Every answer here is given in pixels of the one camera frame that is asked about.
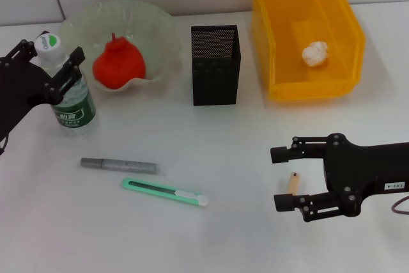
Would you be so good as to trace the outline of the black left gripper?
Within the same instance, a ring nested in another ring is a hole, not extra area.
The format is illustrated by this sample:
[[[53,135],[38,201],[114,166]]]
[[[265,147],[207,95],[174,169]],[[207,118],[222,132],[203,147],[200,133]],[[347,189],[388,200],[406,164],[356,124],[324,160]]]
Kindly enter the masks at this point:
[[[21,40],[1,57],[1,138],[4,139],[36,106],[60,104],[65,94],[82,78],[79,68],[86,59],[77,47],[62,67],[45,71],[30,63],[35,43]]]

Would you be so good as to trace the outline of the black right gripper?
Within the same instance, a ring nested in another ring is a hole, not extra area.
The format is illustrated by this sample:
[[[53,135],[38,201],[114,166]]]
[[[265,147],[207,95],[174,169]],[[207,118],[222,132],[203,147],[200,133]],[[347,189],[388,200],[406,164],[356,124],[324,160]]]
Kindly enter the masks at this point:
[[[271,148],[270,155],[273,164],[323,159],[329,192],[274,196],[276,211],[299,209],[305,222],[355,217],[370,196],[408,191],[408,143],[359,146],[343,134],[293,137],[289,148]]]

